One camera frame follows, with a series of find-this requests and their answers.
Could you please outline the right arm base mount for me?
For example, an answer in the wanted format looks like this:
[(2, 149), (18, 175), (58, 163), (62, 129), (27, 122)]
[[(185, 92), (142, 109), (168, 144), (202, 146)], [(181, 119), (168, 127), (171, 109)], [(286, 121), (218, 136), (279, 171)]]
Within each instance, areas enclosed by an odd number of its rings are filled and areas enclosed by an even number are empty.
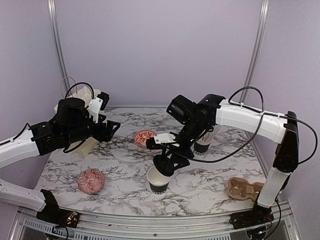
[(262, 205), (259, 205), (256, 200), (252, 209), (232, 213), (230, 215), (229, 223), (232, 224), (234, 230), (237, 230), (262, 225), (272, 222), (273, 220), (274, 216), (271, 207), (263, 207)]

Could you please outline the black plastic cup lid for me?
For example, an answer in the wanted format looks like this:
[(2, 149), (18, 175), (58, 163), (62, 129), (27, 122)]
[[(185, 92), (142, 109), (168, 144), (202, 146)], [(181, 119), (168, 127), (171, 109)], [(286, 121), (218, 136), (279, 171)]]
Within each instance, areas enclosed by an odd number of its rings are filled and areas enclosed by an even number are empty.
[(155, 155), (153, 157), (153, 164), (155, 168), (166, 177), (171, 177), (175, 172), (174, 163), (167, 156)]

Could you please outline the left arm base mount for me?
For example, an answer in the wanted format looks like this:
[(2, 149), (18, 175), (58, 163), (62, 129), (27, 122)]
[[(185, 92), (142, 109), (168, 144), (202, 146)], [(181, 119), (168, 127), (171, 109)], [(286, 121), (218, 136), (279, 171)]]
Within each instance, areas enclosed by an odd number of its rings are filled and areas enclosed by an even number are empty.
[(44, 195), (45, 206), (42, 211), (37, 212), (37, 219), (62, 227), (77, 227), (80, 217), (77, 211), (60, 208), (55, 196), (49, 190), (41, 189), (40, 192)]

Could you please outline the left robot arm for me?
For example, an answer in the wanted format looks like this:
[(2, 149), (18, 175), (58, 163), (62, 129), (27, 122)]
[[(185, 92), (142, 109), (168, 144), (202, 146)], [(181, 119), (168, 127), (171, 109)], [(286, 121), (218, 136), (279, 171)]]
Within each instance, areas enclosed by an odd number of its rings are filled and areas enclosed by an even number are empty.
[[(58, 149), (69, 153), (73, 151), (71, 144), (81, 146), (89, 138), (109, 142), (121, 124), (106, 120), (106, 116), (100, 114), (104, 105), (100, 98), (93, 98), (89, 105), (80, 98), (61, 99), (52, 119), (32, 126), (26, 125), (17, 136), (0, 143), (0, 166), (4, 168)], [(60, 222), (64, 216), (54, 195), (48, 190), (28, 189), (1, 180), (0, 200), (36, 212), (43, 211), (53, 223)]]

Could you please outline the black paper coffee cup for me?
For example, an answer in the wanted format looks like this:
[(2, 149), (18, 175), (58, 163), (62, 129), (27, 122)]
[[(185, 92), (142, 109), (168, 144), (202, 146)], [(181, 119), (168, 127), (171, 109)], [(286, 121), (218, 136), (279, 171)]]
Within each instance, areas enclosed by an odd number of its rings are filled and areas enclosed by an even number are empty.
[(147, 171), (146, 178), (149, 182), (151, 191), (157, 195), (166, 192), (171, 180), (170, 176), (161, 174), (154, 166)]

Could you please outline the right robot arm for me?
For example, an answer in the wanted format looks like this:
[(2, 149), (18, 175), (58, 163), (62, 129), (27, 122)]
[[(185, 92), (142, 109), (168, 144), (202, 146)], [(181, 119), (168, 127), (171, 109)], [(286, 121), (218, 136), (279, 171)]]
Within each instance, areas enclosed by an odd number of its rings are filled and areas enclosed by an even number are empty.
[(156, 144), (168, 147), (168, 151), (153, 158), (157, 170), (167, 177), (172, 176), (177, 169), (189, 166), (189, 160), (194, 156), (191, 146), (216, 125), (250, 132), (278, 144), (273, 165), (258, 195), (257, 206), (247, 214), (247, 219), (252, 224), (260, 223), (299, 164), (299, 136), (295, 113), (247, 109), (244, 105), (237, 106), (223, 96), (214, 94), (206, 95), (199, 103), (178, 95), (166, 111), (183, 125), (177, 135), (162, 133), (155, 137)]

